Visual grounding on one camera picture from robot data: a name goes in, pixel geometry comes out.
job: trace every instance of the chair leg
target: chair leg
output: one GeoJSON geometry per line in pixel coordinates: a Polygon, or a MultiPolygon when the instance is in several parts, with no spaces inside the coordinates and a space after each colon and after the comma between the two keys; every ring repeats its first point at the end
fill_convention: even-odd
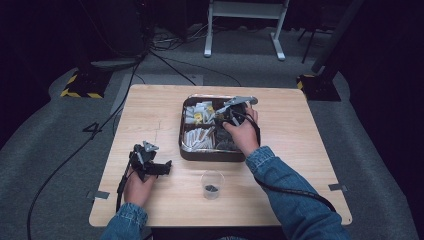
{"type": "Polygon", "coordinates": [[[305,54],[303,55],[302,63],[305,63],[306,55],[308,55],[309,47],[311,46],[312,39],[314,38],[316,30],[312,31],[311,38],[309,38],[308,46],[306,47],[305,54]]]}

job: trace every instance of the denim sleeve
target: denim sleeve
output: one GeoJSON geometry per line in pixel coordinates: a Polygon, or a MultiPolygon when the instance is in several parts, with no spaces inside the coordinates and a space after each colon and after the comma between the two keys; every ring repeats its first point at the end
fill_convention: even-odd
{"type": "Polygon", "coordinates": [[[147,213],[143,208],[132,203],[125,203],[109,221],[101,239],[140,240],[142,229],[146,222],[147,213]]]}
{"type": "MultiPolygon", "coordinates": [[[[253,175],[267,185],[317,193],[267,146],[248,156],[246,164],[253,175]]],[[[341,225],[340,215],[323,203],[304,196],[264,191],[288,239],[350,239],[341,225]]]]}

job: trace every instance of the person's right hand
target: person's right hand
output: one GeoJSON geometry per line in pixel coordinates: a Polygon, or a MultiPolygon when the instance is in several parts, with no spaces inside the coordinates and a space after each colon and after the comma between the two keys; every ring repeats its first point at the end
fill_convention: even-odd
{"type": "MultiPolygon", "coordinates": [[[[258,123],[258,112],[252,108],[246,108],[246,114],[252,116],[254,122],[258,123]]],[[[224,122],[222,126],[231,134],[234,143],[248,157],[253,151],[259,148],[256,132],[252,124],[245,120],[240,126],[236,127],[230,123],[224,122]]]]}

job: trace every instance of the small plastic cup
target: small plastic cup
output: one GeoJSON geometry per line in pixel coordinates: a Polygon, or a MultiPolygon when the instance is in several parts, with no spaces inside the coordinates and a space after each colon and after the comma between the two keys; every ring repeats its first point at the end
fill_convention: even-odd
{"type": "Polygon", "coordinates": [[[216,170],[208,170],[203,173],[200,179],[202,184],[203,196],[206,199],[213,200],[218,198],[219,192],[224,185],[224,175],[216,170]]]}

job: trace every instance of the left hand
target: left hand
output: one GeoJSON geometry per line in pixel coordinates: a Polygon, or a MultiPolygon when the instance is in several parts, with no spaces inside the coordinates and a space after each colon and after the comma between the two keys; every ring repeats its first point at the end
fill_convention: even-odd
{"type": "Polygon", "coordinates": [[[150,196],[153,183],[157,176],[149,176],[147,180],[143,182],[132,167],[128,170],[128,176],[129,178],[124,189],[125,202],[143,207],[150,196]]]}

